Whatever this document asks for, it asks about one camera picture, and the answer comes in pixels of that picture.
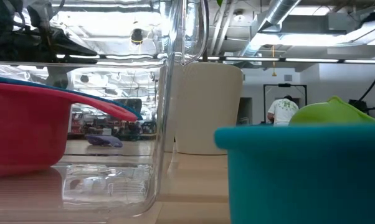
man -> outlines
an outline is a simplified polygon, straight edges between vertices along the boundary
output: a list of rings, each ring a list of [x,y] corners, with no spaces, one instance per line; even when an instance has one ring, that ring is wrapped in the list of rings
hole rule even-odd
[[[283,99],[275,100],[268,110],[268,119],[274,126],[287,126],[293,115],[298,111],[298,106],[289,95]]]

blue bowl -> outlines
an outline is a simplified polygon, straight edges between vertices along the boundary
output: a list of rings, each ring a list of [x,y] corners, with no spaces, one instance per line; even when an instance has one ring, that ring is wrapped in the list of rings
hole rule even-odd
[[[375,125],[221,128],[232,224],[375,224]]]

